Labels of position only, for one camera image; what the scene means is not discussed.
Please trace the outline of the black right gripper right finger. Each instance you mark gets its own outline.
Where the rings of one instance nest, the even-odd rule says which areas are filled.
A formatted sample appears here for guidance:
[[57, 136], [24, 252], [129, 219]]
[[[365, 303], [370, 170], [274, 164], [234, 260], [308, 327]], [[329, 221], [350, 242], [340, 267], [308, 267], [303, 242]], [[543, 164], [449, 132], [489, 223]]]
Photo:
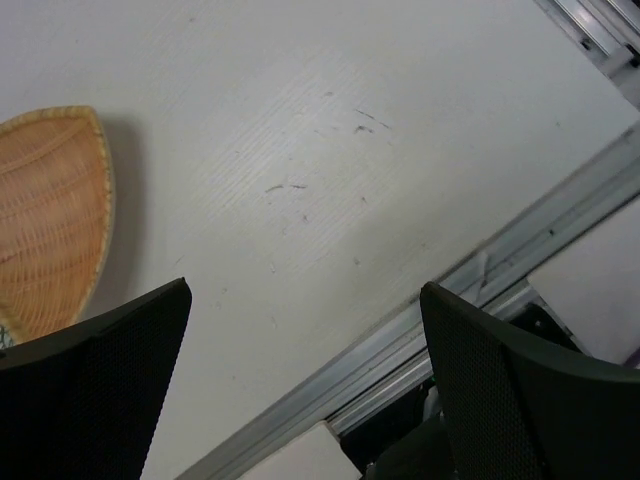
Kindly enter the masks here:
[[638, 370], [539, 338], [433, 282], [420, 308], [460, 478], [638, 478]]

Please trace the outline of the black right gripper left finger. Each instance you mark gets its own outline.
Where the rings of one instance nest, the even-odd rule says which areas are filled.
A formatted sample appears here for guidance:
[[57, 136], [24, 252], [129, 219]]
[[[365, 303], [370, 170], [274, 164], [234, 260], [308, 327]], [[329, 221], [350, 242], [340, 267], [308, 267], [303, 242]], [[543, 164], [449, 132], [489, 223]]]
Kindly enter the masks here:
[[2, 478], [140, 478], [191, 304], [178, 278], [2, 351]]

